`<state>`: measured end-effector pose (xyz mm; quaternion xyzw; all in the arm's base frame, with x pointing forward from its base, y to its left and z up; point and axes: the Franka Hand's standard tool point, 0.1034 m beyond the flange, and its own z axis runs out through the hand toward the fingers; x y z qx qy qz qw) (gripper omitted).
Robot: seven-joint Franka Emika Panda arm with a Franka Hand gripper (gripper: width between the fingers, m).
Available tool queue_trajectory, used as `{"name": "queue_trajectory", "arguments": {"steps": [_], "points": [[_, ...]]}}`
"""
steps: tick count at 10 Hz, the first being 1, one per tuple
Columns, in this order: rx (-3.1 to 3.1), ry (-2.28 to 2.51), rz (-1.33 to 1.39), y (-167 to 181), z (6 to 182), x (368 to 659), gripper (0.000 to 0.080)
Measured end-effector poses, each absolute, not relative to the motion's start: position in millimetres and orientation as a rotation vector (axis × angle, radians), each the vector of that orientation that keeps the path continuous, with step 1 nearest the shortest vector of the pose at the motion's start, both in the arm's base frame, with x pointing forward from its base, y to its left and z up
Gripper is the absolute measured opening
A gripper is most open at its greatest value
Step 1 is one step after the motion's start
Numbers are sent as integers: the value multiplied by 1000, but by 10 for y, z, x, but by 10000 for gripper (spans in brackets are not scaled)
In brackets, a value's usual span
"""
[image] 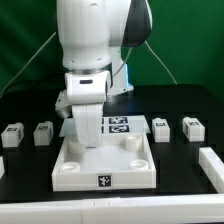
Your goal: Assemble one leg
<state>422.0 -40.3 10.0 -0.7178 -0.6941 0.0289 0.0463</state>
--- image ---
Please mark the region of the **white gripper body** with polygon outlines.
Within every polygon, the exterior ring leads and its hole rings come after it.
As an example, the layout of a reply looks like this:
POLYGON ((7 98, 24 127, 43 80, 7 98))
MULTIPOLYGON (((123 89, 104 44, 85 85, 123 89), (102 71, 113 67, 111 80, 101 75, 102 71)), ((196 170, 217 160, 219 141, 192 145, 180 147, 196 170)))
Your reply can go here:
POLYGON ((101 139, 104 102, 112 86, 109 71, 89 75, 65 74, 66 89, 55 103, 58 115, 72 116, 78 142, 85 147, 96 147, 101 139))

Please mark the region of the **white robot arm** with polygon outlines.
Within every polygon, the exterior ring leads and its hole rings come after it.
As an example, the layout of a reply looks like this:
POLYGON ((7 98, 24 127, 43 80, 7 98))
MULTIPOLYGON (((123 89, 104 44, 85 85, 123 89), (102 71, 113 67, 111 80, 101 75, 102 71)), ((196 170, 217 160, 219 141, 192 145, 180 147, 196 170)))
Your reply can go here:
POLYGON ((123 47, 143 44, 152 31, 147 0, 57 0, 57 26, 66 68, 65 102, 78 142, 100 142, 103 105, 133 90, 123 47))

